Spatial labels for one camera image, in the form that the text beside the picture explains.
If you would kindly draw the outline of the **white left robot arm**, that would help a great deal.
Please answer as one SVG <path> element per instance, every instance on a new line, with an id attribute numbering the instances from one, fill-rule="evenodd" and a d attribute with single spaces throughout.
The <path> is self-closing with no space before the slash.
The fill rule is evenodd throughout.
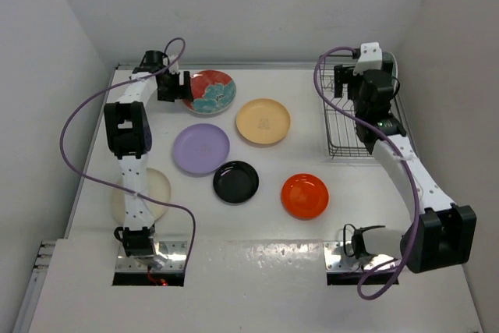
<path id="1" fill-rule="evenodd" d="M 161 263 L 154 239 L 156 221 L 147 196 L 147 157 L 152 148 L 152 132 L 146 106 L 153 94 L 159 101 L 192 100 L 189 73 L 180 73 L 179 57 L 163 51 L 146 51 L 130 76 L 132 83 L 112 103 L 104 106 L 104 123 L 109 150 L 118 159 L 124 197 L 124 220 L 115 238 L 125 254 L 148 267 Z"/>

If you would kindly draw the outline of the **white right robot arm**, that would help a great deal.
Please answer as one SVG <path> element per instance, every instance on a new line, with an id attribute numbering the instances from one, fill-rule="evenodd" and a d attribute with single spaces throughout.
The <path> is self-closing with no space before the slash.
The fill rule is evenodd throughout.
<path id="1" fill-rule="evenodd" d="M 465 264 L 472 250 L 477 217 L 457 205 L 433 180 L 412 148 L 401 121 L 391 110 L 399 83 L 385 68 L 356 74 L 353 67 L 334 68 L 334 96 L 352 102 L 356 135 L 384 168 L 408 208 L 412 224 L 404 232 L 383 225 L 357 228 L 346 255 L 360 258 L 387 252 L 407 256 L 414 273 Z"/>

